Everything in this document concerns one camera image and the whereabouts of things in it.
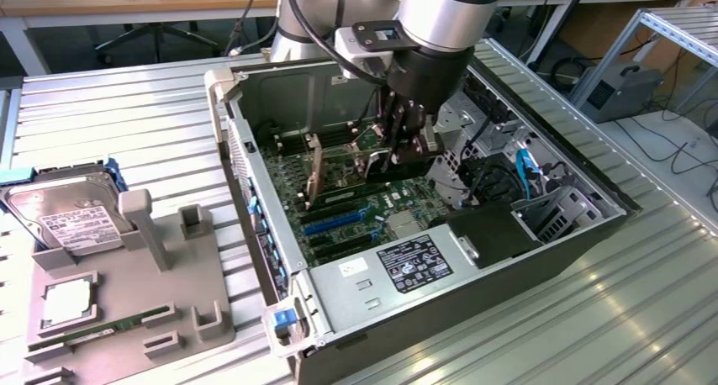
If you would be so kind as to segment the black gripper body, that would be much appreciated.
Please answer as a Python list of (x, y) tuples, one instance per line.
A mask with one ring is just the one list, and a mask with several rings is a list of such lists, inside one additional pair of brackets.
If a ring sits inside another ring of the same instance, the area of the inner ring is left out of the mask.
[(460, 85), (473, 47), (441, 52), (418, 47), (393, 52), (386, 83), (390, 90), (424, 108), (439, 108)]

